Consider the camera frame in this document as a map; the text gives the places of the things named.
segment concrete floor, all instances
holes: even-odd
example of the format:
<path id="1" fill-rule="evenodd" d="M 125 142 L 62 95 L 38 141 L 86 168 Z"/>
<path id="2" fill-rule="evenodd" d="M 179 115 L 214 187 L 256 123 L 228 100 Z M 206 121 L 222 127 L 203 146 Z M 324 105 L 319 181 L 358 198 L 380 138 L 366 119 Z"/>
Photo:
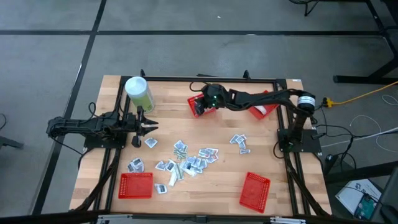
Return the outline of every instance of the concrete floor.
<path id="1" fill-rule="evenodd" d="M 393 25 L 387 9 L 373 1 L 386 26 Z M 91 30 L 100 0 L 0 2 L 0 29 Z M 100 30 L 376 30 L 365 4 L 321 2 L 309 17 L 303 6 L 285 1 L 108 1 Z M 23 150 L 0 152 L 0 216 L 30 212 L 52 141 L 47 121 L 62 115 L 76 78 L 88 36 L 0 36 L 0 113 L 8 123 L 2 136 L 25 143 Z M 366 93 L 377 85 L 336 84 L 333 75 L 366 76 L 392 57 L 378 37 L 282 36 L 97 36 L 80 88 L 73 118 L 89 117 L 103 75 L 195 76 L 206 73 L 241 77 L 249 70 L 258 78 L 300 78 L 304 88 L 320 100 L 335 101 Z M 389 76 L 398 77 L 398 71 Z M 397 87 L 348 105 L 325 110 L 328 124 L 349 127 L 364 114 L 383 130 L 397 126 L 396 106 L 381 95 L 398 97 Z M 316 117 L 322 122 L 322 115 Z M 378 131 L 366 118 L 349 127 L 355 134 Z M 346 138 L 323 138 L 323 145 Z M 396 148 L 393 135 L 379 142 Z M 81 149 L 83 138 L 69 135 L 65 143 Z M 346 145 L 324 148 L 323 154 L 344 151 Z M 358 167 L 396 161 L 398 154 L 377 147 L 374 139 L 355 142 L 352 155 Z M 44 206 L 44 213 L 68 210 L 77 175 L 78 157 L 63 148 Z M 374 180 L 380 186 L 386 178 Z"/>

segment desk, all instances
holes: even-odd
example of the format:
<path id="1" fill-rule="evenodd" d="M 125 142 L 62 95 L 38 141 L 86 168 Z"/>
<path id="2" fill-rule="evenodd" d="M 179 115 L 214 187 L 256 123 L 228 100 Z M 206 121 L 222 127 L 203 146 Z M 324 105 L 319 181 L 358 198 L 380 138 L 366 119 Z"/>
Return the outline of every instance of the desk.
<path id="1" fill-rule="evenodd" d="M 96 114 L 112 111 L 119 88 L 120 76 L 106 75 L 103 78 Z M 302 89 L 300 80 L 286 80 L 288 88 Z M 114 213 L 163 213 L 163 214 L 207 214 L 207 215 L 283 215 L 291 216 L 289 189 L 284 160 L 272 154 L 277 142 L 277 113 L 272 112 L 258 121 L 249 111 L 234 112 L 220 109 L 199 118 L 194 118 L 187 104 L 187 98 L 196 95 L 190 91 L 189 82 L 148 82 L 155 99 L 154 111 L 147 118 L 159 122 L 159 129 L 142 138 L 142 147 L 133 147 L 130 142 L 133 133 L 127 137 L 126 147 L 121 151 L 118 174 L 113 193 L 111 212 Z M 249 93 L 264 90 L 273 91 L 271 84 L 264 83 L 220 83 L 226 89 L 233 88 Z M 229 140 L 234 134 L 245 134 L 250 154 L 239 155 L 239 147 Z M 147 138 L 158 140 L 154 148 L 144 144 Z M 155 169 L 160 160 L 173 159 L 173 145 L 181 139 L 188 145 L 188 155 L 198 154 L 199 148 L 219 149 L 219 159 L 209 164 L 196 177 L 185 174 L 185 179 L 174 187 L 167 186 L 168 192 L 159 195 L 154 191 L 151 199 L 120 200 L 118 190 L 120 174 L 127 172 L 127 165 L 135 157 L 141 157 L 146 172 L 154 173 L 154 182 L 168 184 L 170 172 Z M 104 149 L 94 149 L 81 161 L 70 208 L 76 208 L 97 184 L 104 157 Z M 323 174 L 319 161 L 313 154 L 301 153 L 306 185 L 323 209 L 331 213 Z M 255 172 L 271 180 L 266 210 L 258 213 L 239 204 L 246 172 Z M 104 208 L 108 185 L 104 187 L 100 208 Z M 300 191 L 296 188 L 299 210 L 302 211 Z"/>

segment red container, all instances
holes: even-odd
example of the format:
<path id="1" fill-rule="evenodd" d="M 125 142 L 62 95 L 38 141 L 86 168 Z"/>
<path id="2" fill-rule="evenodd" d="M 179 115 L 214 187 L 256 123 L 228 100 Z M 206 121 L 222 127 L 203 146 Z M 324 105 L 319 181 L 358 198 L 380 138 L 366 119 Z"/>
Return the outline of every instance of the red container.
<path id="1" fill-rule="evenodd" d="M 197 113 L 195 112 L 195 99 L 198 99 L 198 98 L 203 98 L 203 94 L 199 94 L 199 95 L 197 95 L 197 96 L 193 96 L 193 97 L 191 97 L 191 98 L 188 99 L 189 107 L 191 108 L 192 114 L 193 114 L 194 117 L 196 117 L 196 118 L 199 117 L 199 116 L 201 116 L 201 115 L 199 115 L 199 114 L 197 114 Z M 205 112 L 204 112 L 202 115 L 211 113 L 211 112 L 213 112 L 213 111 L 216 111 L 216 108 L 205 109 Z"/>
<path id="2" fill-rule="evenodd" d="M 257 119 L 262 119 L 268 116 L 275 108 L 277 108 L 279 105 L 264 105 L 264 108 L 267 110 L 265 114 L 262 114 L 257 108 L 255 107 L 250 107 L 249 111 L 252 113 Z"/>
<path id="3" fill-rule="evenodd" d="M 239 203 L 254 211 L 264 213 L 270 185 L 269 179 L 248 172 Z"/>
<path id="4" fill-rule="evenodd" d="M 151 198 L 154 188 L 152 173 L 121 174 L 119 199 Z"/>

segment yellow cable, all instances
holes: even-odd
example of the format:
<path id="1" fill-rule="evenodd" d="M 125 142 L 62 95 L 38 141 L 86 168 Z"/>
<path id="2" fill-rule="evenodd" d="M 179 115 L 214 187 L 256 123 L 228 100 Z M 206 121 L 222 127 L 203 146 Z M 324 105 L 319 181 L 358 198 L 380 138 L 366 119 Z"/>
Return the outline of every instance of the yellow cable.
<path id="1" fill-rule="evenodd" d="M 386 86 L 384 86 L 384 87 L 382 87 L 382 88 L 380 88 L 380 89 L 378 89 L 378 90 L 370 91 L 369 93 L 365 93 L 365 94 L 363 94 L 363 95 L 361 95 L 361 96 L 357 96 L 357 97 L 354 97 L 354 98 L 352 98 L 352 99 L 349 99 L 349 100 L 346 100 L 346 101 L 343 101 L 343 102 L 333 102 L 333 101 L 331 101 L 331 100 L 328 98 L 328 99 L 327 99 L 327 106 L 328 106 L 329 108 L 331 108 L 333 105 L 343 105 L 343 104 L 352 102 L 352 101 L 354 101 L 354 100 L 357 100 L 357 99 L 359 99 L 359 98 L 362 98 L 362 97 L 364 97 L 364 96 L 368 96 L 368 95 L 370 95 L 370 94 L 372 94 L 372 93 L 377 93 L 377 92 L 379 92 L 379 91 L 381 91 L 381 90 L 383 90 L 383 89 L 386 89 L 386 88 L 388 88 L 388 87 L 390 87 L 390 86 L 393 86 L 393 85 L 395 85 L 395 84 L 397 84 L 397 83 L 398 83 L 398 81 L 396 81 L 396 82 L 394 82 L 394 83 L 391 83 L 391 84 L 389 84 L 389 85 L 386 85 Z"/>

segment white label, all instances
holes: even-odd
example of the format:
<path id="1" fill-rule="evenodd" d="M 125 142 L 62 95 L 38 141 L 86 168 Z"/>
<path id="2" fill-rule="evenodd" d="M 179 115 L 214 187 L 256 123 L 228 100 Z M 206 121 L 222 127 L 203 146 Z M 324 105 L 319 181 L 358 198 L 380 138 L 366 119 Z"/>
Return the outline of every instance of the white label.
<path id="1" fill-rule="evenodd" d="M 301 96 L 298 98 L 297 104 L 299 105 L 301 103 L 309 103 L 315 106 L 315 99 L 312 98 L 311 96 Z"/>

